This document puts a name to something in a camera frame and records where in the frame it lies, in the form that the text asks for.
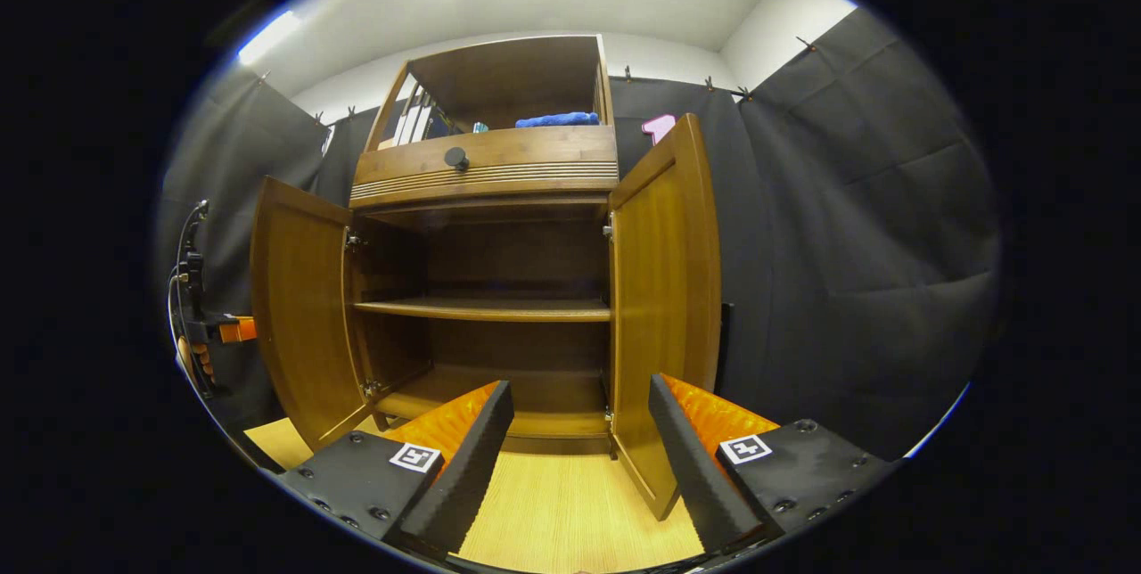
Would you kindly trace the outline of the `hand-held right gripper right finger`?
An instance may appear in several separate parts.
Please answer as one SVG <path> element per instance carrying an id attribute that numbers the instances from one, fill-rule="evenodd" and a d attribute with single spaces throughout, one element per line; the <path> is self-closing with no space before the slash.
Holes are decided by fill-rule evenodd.
<path id="1" fill-rule="evenodd" d="M 709 553 L 796 537 L 900 466 L 812 419 L 777 425 L 673 375 L 652 375 L 648 409 Z"/>

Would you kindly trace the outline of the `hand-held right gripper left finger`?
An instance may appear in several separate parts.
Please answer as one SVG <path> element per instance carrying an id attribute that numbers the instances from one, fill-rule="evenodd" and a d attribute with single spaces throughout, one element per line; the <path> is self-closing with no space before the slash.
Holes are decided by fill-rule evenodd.
<path id="1" fill-rule="evenodd" d="M 511 423 L 511 383 L 497 380 L 383 435 L 348 431 L 274 482 L 361 537 L 444 561 L 480 512 Z"/>

